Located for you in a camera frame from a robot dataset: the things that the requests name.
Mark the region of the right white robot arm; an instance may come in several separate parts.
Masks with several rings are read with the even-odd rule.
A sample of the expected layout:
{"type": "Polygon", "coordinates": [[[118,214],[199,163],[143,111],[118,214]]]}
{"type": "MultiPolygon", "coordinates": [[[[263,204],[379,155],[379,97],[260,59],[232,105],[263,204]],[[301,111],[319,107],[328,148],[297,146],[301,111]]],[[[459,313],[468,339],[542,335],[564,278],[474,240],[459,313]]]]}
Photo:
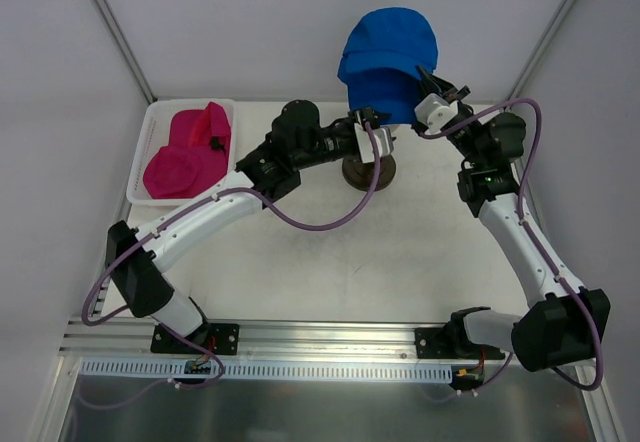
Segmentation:
{"type": "Polygon", "coordinates": [[[529,98],[497,104],[480,113],[465,104],[467,87],[418,70],[422,100],[414,131],[425,140],[444,138],[462,155],[457,190],[463,203],[503,251],[524,292],[523,316],[475,307],[452,313],[434,337],[459,357],[484,346],[514,355],[521,365],[556,374],[565,365],[591,361],[596,389],[604,376],[602,338],[611,310],[601,289],[588,289],[561,260],[527,206],[529,166],[540,141],[539,105],[529,98]],[[526,157],[520,176],[514,163],[526,157]]]}

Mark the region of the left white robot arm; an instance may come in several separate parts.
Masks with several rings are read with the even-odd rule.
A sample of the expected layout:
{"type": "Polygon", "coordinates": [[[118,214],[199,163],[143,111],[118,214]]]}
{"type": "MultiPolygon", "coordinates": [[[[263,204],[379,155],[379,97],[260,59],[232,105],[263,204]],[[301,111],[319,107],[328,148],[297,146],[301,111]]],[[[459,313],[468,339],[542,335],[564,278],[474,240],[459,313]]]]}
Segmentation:
{"type": "Polygon", "coordinates": [[[174,211],[141,227],[119,221],[107,232],[105,274],[124,307],[136,318],[150,317],[174,332],[188,352],[208,343],[201,309],[166,279],[165,272],[192,247],[217,231],[275,207],[301,184],[304,169],[357,157],[381,171],[391,154],[388,114],[371,107],[351,110],[323,127],[317,106],[307,100],[287,103],[264,141],[216,185],[174,211]]]}

